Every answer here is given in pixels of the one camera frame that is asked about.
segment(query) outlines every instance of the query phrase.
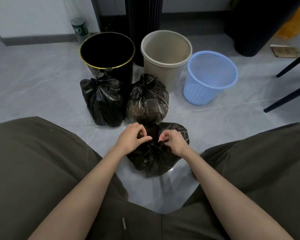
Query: green bottle label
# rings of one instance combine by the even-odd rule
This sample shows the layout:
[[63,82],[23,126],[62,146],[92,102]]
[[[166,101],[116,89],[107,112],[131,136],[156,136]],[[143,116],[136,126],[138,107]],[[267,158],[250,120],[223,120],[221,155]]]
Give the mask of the green bottle label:
[[72,27],[77,36],[86,36],[88,34],[88,28],[86,23],[80,25],[72,25]]

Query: plastic bottle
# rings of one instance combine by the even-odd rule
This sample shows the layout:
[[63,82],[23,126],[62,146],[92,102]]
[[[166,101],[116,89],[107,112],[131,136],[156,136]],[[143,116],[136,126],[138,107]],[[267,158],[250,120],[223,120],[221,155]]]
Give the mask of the plastic bottle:
[[82,43],[90,37],[84,16],[81,14],[75,0],[63,0],[63,3],[73,30],[78,37],[79,42]]

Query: black garbage bag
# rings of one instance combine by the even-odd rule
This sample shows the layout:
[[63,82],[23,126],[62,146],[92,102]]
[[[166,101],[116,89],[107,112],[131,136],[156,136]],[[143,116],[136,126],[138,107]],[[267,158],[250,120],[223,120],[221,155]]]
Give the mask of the black garbage bag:
[[145,171],[147,176],[162,175],[172,169],[181,157],[173,154],[171,147],[165,145],[163,141],[158,142],[159,136],[164,130],[177,130],[189,144],[188,131],[180,124],[165,122],[144,125],[144,128],[152,140],[138,146],[127,157],[137,170]]
[[126,117],[125,109],[129,97],[128,85],[109,74],[106,68],[100,78],[80,81],[82,95],[88,111],[97,125],[116,127]]
[[169,93],[157,77],[142,74],[132,84],[127,116],[140,124],[159,124],[168,113]]

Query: beige trash can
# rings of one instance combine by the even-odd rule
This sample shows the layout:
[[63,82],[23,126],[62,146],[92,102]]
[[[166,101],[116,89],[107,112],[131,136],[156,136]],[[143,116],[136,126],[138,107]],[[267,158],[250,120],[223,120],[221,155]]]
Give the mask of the beige trash can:
[[141,52],[144,72],[159,77],[171,93],[192,55],[192,46],[185,36],[177,32],[158,30],[143,38]]

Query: forearm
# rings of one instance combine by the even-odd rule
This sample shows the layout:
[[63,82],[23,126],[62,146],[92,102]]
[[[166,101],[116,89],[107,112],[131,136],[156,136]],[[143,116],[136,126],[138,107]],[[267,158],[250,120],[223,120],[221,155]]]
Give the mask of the forearm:
[[263,209],[209,166],[191,148],[182,157],[196,175],[213,211],[232,240],[292,240]]
[[123,154],[120,150],[111,148],[96,167],[52,210],[29,239],[85,239],[121,157]]

